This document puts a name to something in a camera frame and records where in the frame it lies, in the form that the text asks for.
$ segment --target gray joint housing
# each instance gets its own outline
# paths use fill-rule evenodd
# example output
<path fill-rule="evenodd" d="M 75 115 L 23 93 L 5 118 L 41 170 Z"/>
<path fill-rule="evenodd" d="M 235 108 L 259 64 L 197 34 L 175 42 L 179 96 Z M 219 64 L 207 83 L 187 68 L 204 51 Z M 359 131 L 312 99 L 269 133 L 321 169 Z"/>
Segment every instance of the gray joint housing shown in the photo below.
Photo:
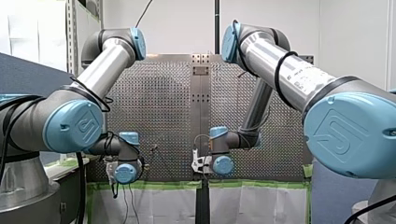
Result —
<path fill-rule="evenodd" d="M 244 40 L 253 34 L 258 34 L 260 37 L 264 37 L 272 43 L 280 46 L 282 49 L 290 50 L 288 38 L 281 31 L 268 27 L 241 24 L 241 30 L 238 38 L 239 43 L 243 44 Z"/>
<path fill-rule="evenodd" d="M 48 117 L 60 105 L 72 100 L 88 100 L 84 96 L 73 91 L 58 90 L 51 94 L 46 100 L 30 107 L 17 120 L 11 131 L 11 138 L 15 144 L 26 151 L 50 151 L 43 140 L 43 129 Z M 24 103 L 15 110 L 14 116 L 19 114 L 30 102 Z M 5 115 L 11 108 L 0 112 L 0 120 L 4 120 Z M 4 141 L 3 129 L 0 129 L 0 143 Z M 26 154 L 26 151 L 17 150 L 8 146 L 8 156 Z"/>
<path fill-rule="evenodd" d="M 85 41 L 84 47 L 81 52 L 81 66 L 87 68 L 99 54 L 103 51 L 105 42 L 108 39 L 117 38 L 125 41 L 134 52 L 134 43 L 132 41 L 132 34 L 130 29 L 114 29 L 102 30 L 90 35 Z"/>
<path fill-rule="evenodd" d="M 111 142 L 107 137 L 100 139 L 93 147 L 87 150 L 87 153 L 92 155 L 118 156 L 119 160 L 122 161 L 135 161 L 138 159 L 137 149 L 138 146 L 132 146 L 121 138 L 114 136 Z"/>
<path fill-rule="evenodd" d="M 259 141 L 259 136 L 258 132 L 254 135 L 239 131 L 237 133 L 227 132 L 222 136 L 211 139 L 212 153 L 226 154 L 230 152 L 230 149 L 255 147 Z"/>

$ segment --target white wall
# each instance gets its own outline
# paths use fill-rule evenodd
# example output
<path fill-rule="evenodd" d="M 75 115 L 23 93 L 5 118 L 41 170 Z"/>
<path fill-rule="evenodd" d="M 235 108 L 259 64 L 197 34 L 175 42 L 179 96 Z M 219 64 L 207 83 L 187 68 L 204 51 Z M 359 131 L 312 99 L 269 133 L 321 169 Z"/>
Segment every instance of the white wall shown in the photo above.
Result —
<path fill-rule="evenodd" d="M 389 1 L 321 0 L 320 68 L 387 88 Z"/>
<path fill-rule="evenodd" d="M 103 0 L 105 28 L 135 26 L 148 0 Z M 220 1 L 220 39 L 238 19 L 284 32 L 294 50 L 318 57 L 318 0 Z M 148 53 L 214 51 L 213 0 L 154 0 L 139 25 Z"/>

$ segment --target robotic arm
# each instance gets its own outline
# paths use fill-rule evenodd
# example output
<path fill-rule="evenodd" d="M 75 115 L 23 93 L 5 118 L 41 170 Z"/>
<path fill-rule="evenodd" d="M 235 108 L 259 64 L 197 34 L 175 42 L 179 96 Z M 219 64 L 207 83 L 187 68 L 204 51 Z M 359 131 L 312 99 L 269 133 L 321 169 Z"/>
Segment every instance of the robotic arm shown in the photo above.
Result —
<path fill-rule="evenodd" d="M 266 83 L 261 84 L 265 89 L 261 96 L 257 91 L 260 85 L 256 86 L 248 110 L 255 116 L 246 116 L 244 125 L 246 120 L 262 116 L 265 109 L 252 111 L 267 107 L 270 89 L 275 89 L 285 104 L 303 114 L 306 143 L 326 167 L 350 177 L 396 176 L 395 95 L 357 77 L 333 77 L 289 52 L 288 40 L 281 32 L 236 21 L 223 38 L 222 59 L 258 76 L 258 83 Z M 215 154 L 228 153 L 238 143 L 225 127 L 212 128 L 210 135 Z M 239 138 L 238 147 L 243 144 Z M 215 172 L 215 166 L 231 172 L 230 164 L 228 159 L 218 164 L 213 160 L 211 165 Z"/>
<path fill-rule="evenodd" d="M 85 43 L 82 65 L 86 70 L 70 86 L 61 87 L 47 99 L 4 96 L 0 102 L 2 170 L 5 163 L 37 157 L 38 151 L 109 153 L 119 156 L 117 180 L 121 184 L 135 181 L 142 166 L 138 135 L 121 133 L 106 141 L 101 107 L 122 71 L 145 57 L 145 40 L 137 28 L 103 30 Z M 3 182 L 18 182 L 8 170 Z"/>

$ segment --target green tape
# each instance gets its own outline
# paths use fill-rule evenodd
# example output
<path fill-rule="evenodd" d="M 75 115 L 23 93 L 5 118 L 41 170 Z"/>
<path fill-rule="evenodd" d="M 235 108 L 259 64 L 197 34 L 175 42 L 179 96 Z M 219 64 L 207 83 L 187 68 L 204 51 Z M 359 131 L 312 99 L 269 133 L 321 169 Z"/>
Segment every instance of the green tape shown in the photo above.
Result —
<path fill-rule="evenodd" d="M 92 223 L 92 202 L 93 202 L 93 189 L 89 188 L 89 185 L 87 186 L 87 217 L 88 217 L 88 222 L 87 224 Z"/>
<path fill-rule="evenodd" d="M 310 178 L 312 177 L 312 171 L 314 169 L 314 166 L 312 164 L 305 164 L 303 165 L 304 169 L 304 176 L 305 178 Z"/>
<path fill-rule="evenodd" d="M 138 180 L 131 185 L 125 186 L 131 189 L 199 189 L 201 187 L 201 181 L 180 181 L 180 182 L 152 182 L 152 181 L 141 181 Z M 108 183 L 89 183 L 88 189 L 101 190 L 111 189 Z"/>
<path fill-rule="evenodd" d="M 306 213 L 305 213 L 305 223 L 311 224 L 311 195 L 312 195 L 312 185 L 308 184 L 308 189 L 306 191 Z"/>
<path fill-rule="evenodd" d="M 73 167 L 73 166 L 78 166 L 78 162 L 76 159 L 67 159 L 65 161 L 59 162 L 59 161 L 53 161 L 45 165 L 45 167 L 50 167 L 53 165 L 59 165 L 59 166 L 64 166 L 64 167 Z"/>
<path fill-rule="evenodd" d="M 309 185 L 309 182 L 277 182 L 265 180 L 220 180 L 219 182 L 209 181 L 209 187 L 212 189 L 240 188 L 242 186 L 273 189 L 308 189 Z"/>

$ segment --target black cable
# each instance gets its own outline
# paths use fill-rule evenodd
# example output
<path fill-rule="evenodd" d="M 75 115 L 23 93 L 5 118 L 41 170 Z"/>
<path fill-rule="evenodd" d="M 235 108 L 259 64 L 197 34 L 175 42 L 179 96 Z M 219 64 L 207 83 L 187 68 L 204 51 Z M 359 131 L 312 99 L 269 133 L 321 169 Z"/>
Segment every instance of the black cable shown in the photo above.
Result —
<path fill-rule="evenodd" d="M 85 91 L 87 91 L 90 95 L 92 95 L 94 98 L 96 98 L 96 100 L 98 100 L 102 105 L 105 106 L 106 110 L 102 109 L 102 112 L 105 112 L 105 113 L 110 112 L 111 109 L 110 109 L 110 106 L 107 104 L 107 102 L 105 102 L 102 98 L 100 98 L 98 95 L 96 95 L 96 93 L 91 91 L 86 85 L 84 85 L 84 83 L 82 83 L 80 80 L 78 80 L 76 77 L 73 77 L 73 76 L 71 76 L 70 79 L 77 82 L 78 85 L 80 85 L 82 88 L 84 88 Z"/>
<path fill-rule="evenodd" d="M 352 221 L 356 220 L 359 216 L 361 216 L 364 213 L 368 213 L 371 210 L 376 209 L 377 207 L 383 206 L 388 203 L 392 203 L 396 201 L 396 195 L 393 195 L 391 197 L 388 197 L 387 199 L 384 199 L 382 201 L 379 201 L 377 203 L 373 203 L 372 205 L 367 206 L 366 208 L 361 209 L 359 212 L 353 214 L 350 216 L 344 224 L 349 224 L 352 223 Z"/>
<path fill-rule="evenodd" d="M 32 99 L 32 96 L 26 96 L 27 99 Z M 4 140 L 3 140 L 3 145 L 2 145 L 2 156 L 1 156 L 1 160 L 0 160 L 0 186 L 3 180 L 3 175 L 4 175 L 4 171 L 6 169 L 6 156 L 7 156 L 7 151 L 8 151 L 8 142 L 9 139 L 11 138 L 11 131 L 12 128 L 14 127 L 15 123 L 17 122 L 17 120 L 23 115 L 24 112 L 26 112 L 30 107 L 32 107 L 33 105 L 37 104 L 40 101 L 45 100 L 45 98 L 43 97 L 38 97 L 35 96 L 35 99 L 30 102 L 19 114 L 17 114 L 14 119 L 8 124 L 6 132 L 4 133 Z"/>
<path fill-rule="evenodd" d="M 125 187 L 122 185 L 122 191 L 124 194 L 124 201 L 125 201 L 125 205 L 126 205 L 126 214 L 125 214 L 125 219 L 122 222 L 122 224 L 126 223 L 126 220 L 128 219 L 128 212 L 129 212 L 129 207 L 128 207 L 128 202 L 126 201 L 126 193 L 125 193 Z"/>
<path fill-rule="evenodd" d="M 245 62 L 245 59 L 243 57 L 243 53 L 241 50 L 241 44 L 239 43 L 239 38 L 238 38 L 238 33 L 236 31 L 236 24 L 239 23 L 237 20 L 233 20 L 233 35 L 235 36 L 235 40 L 236 40 L 236 48 L 238 49 L 238 53 L 239 53 L 239 58 L 241 59 L 242 65 L 244 65 L 245 69 L 247 70 L 247 72 L 249 72 L 251 75 L 253 75 L 254 77 L 259 77 L 257 76 L 253 71 L 251 71 L 248 66 L 247 63 Z"/>
<path fill-rule="evenodd" d="M 131 190 L 131 184 L 129 184 L 129 191 L 131 192 L 131 204 L 132 204 L 132 208 L 134 209 L 134 215 L 136 216 L 137 224 L 140 224 L 139 216 L 137 215 L 136 209 L 134 208 L 134 194 L 132 193 Z"/>
<path fill-rule="evenodd" d="M 288 99 L 286 99 L 285 95 L 283 95 L 282 90 L 280 89 L 280 85 L 279 85 L 279 71 L 280 71 L 280 67 L 282 66 L 282 63 L 285 62 L 285 60 L 289 57 L 289 56 L 298 56 L 298 54 L 294 51 L 290 51 L 287 52 L 285 55 L 283 55 L 282 58 L 280 58 L 280 60 L 277 62 L 276 65 L 276 70 L 275 70 L 275 87 L 276 87 L 276 91 L 277 94 L 279 95 L 279 98 L 283 101 L 283 103 L 285 103 L 286 105 L 288 105 L 290 108 L 294 109 L 294 106 L 291 105 L 291 103 L 288 101 Z"/>
<path fill-rule="evenodd" d="M 139 26 L 140 21 L 141 21 L 141 20 L 143 19 L 143 17 L 145 16 L 147 10 L 149 9 L 149 5 L 151 5 L 151 3 L 152 3 L 152 0 L 150 0 L 150 1 L 148 2 L 148 4 L 146 5 L 145 10 L 143 11 L 142 15 L 140 16 L 139 20 L 138 20 L 137 23 L 136 23 L 136 26 L 135 26 L 136 28 Z"/>
<path fill-rule="evenodd" d="M 79 206 L 78 206 L 78 224 L 83 224 L 85 214 L 85 172 L 84 172 L 84 160 L 82 159 L 81 152 L 76 152 L 78 169 L 79 169 Z"/>

